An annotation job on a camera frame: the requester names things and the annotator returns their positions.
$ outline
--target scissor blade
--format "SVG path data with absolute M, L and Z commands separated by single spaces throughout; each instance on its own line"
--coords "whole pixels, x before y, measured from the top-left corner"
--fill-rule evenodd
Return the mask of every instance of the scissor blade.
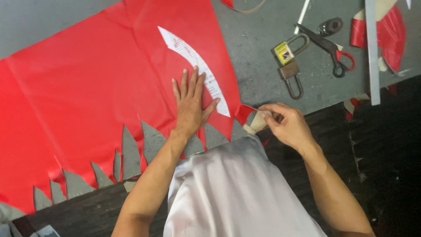
M 324 50 L 330 52 L 330 53 L 334 53 L 336 49 L 338 49 L 338 47 L 336 46 L 336 44 L 334 44 L 332 41 L 327 40 L 323 37 L 321 37 L 320 35 L 312 32 L 311 30 L 307 29 L 306 27 L 302 26 L 301 24 L 297 24 L 298 28 L 300 28 L 300 30 L 308 35 L 310 37 L 310 39 L 315 42 L 316 44 L 318 44 L 320 47 L 322 47 Z

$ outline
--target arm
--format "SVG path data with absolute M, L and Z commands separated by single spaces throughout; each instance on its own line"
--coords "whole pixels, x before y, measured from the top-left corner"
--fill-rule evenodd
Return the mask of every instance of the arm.
M 197 78 L 197 72 L 198 68 L 195 66 L 187 87 L 188 71 L 184 69 L 180 90 L 173 79 L 177 101 L 176 127 L 124 201 L 113 237 L 149 236 L 149 225 L 167 194 L 177 161 L 187 141 L 215 110 L 220 99 L 215 99 L 202 110 L 205 74 Z
M 283 103 L 259 109 L 273 112 L 273 117 L 262 114 L 273 134 L 303 157 L 317 208 L 326 222 L 342 236 L 374 236 L 364 211 L 326 160 L 303 114 Z

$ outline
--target hand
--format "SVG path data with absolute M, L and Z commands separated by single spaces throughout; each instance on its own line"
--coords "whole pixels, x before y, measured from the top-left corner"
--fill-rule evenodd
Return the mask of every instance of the hand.
M 279 141 L 294 148 L 303 158 L 309 150 L 318 146 L 300 110 L 280 102 L 262 105 L 259 110 L 272 112 L 273 117 L 265 113 L 262 116 L 273 134 Z
M 190 138 L 199 128 L 205 125 L 206 120 L 221 99 L 214 99 L 210 105 L 202 110 L 202 91 L 206 74 L 202 73 L 197 78 L 198 67 L 194 66 L 189 86 L 187 77 L 189 72 L 183 70 L 180 90 L 177 81 L 173 78 L 173 91 L 177 101 L 177 124 L 174 130 Z

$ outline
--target white shirt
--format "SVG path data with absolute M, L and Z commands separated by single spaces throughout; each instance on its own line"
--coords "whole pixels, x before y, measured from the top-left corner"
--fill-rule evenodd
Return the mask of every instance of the white shirt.
M 326 235 L 249 135 L 176 168 L 164 236 Z

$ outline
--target scissors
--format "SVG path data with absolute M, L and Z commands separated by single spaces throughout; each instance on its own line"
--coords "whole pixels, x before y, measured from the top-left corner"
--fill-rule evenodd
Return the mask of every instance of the scissors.
M 320 35 L 312 32 L 311 30 L 305 28 L 304 26 L 297 24 L 300 30 L 308 35 L 310 39 L 315 42 L 317 45 L 322 47 L 322 49 L 326 50 L 328 53 L 332 55 L 333 59 L 333 74 L 337 78 L 341 78 L 345 76 L 346 71 L 352 71 L 355 69 L 355 59 L 354 57 L 348 52 L 342 52 L 338 50 L 338 46 L 330 40 L 327 40 Z M 352 61 L 351 67 L 346 67 L 343 63 L 341 63 L 340 59 L 341 56 L 346 56 Z

